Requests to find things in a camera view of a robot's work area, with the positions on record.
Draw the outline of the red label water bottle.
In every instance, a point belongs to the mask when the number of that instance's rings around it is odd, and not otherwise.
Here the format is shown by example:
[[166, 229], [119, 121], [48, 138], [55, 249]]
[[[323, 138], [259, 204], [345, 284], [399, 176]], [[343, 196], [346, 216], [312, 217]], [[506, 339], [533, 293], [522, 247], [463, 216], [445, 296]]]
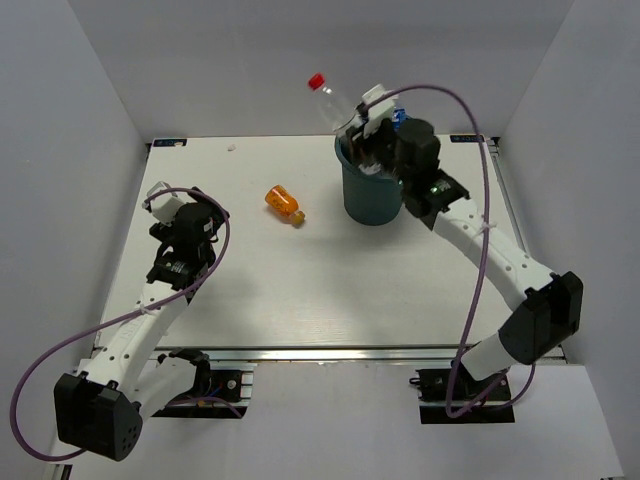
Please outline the red label water bottle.
[[316, 99], [322, 118], [334, 134], [341, 136], [349, 128], [358, 128], [361, 125], [354, 104], [329, 84], [323, 74], [312, 75], [307, 81], [307, 86]]

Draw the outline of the blue label bottle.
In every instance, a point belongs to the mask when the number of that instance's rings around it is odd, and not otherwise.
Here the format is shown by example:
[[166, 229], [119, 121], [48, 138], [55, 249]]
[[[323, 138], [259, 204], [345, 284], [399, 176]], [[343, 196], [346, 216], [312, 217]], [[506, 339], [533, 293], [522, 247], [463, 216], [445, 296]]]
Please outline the blue label bottle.
[[401, 124], [407, 119], [406, 110], [402, 107], [396, 107], [393, 112], [392, 121], [394, 124]]

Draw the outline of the orange juice bottle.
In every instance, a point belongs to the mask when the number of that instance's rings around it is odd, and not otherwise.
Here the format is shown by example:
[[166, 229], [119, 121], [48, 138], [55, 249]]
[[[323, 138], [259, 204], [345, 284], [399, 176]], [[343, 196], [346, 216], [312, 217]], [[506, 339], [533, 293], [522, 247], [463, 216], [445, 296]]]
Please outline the orange juice bottle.
[[265, 195], [266, 204], [283, 220], [300, 227], [306, 219], [297, 200], [281, 185], [273, 186]]

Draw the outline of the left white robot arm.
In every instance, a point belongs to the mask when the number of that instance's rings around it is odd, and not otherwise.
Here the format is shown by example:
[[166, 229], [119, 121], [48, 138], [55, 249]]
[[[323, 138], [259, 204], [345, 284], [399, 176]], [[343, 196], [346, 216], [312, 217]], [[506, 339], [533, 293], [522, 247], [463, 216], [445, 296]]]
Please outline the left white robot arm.
[[149, 233], [160, 246], [132, 316], [78, 374], [62, 375], [54, 387], [60, 441], [114, 461], [131, 453], [145, 420], [174, 399], [199, 399], [211, 387], [209, 358], [197, 349], [178, 348], [154, 370], [145, 367], [219, 265], [213, 245], [229, 214], [196, 187], [163, 182], [143, 207], [156, 220]]

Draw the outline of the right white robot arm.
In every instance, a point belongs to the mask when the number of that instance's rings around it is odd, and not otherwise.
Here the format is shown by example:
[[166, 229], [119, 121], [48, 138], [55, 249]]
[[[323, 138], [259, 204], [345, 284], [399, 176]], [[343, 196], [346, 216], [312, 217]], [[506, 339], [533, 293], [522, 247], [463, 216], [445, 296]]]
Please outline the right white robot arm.
[[441, 168], [431, 124], [408, 119], [395, 127], [385, 119], [371, 134], [350, 126], [339, 141], [357, 172], [397, 181], [407, 210], [469, 259], [511, 311], [495, 334], [462, 354], [451, 374], [459, 396], [477, 397], [490, 376], [535, 363], [578, 331], [583, 282], [537, 262], [487, 221], [469, 191]]

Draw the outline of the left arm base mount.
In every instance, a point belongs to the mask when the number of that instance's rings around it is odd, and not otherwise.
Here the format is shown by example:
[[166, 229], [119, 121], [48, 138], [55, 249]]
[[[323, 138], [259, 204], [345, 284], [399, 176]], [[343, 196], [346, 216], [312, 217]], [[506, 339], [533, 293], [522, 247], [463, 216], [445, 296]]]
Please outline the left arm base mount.
[[178, 349], [162, 353], [159, 367], [168, 360], [186, 360], [194, 369], [194, 385], [174, 397], [153, 417], [197, 419], [242, 419], [247, 412], [253, 387], [253, 371], [249, 367], [225, 366], [218, 362], [204, 365], [210, 357], [196, 349]]

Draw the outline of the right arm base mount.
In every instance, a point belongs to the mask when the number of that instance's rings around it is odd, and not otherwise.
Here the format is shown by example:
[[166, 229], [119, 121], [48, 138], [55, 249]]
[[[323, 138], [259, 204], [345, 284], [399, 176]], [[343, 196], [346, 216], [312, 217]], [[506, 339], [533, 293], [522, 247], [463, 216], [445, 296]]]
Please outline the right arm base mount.
[[[420, 421], [423, 425], [462, 425], [462, 424], [509, 424], [515, 423], [513, 407], [498, 410], [498, 407], [511, 399], [508, 380], [500, 383], [488, 394], [482, 396], [473, 408], [458, 418], [451, 418], [445, 410], [446, 392], [450, 368], [421, 369], [409, 379], [409, 385], [416, 388], [419, 399]], [[462, 408], [471, 402], [497, 378], [493, 375], [477, 382], [465, 380], [459, 374], [453, 387], [452, 410]]]

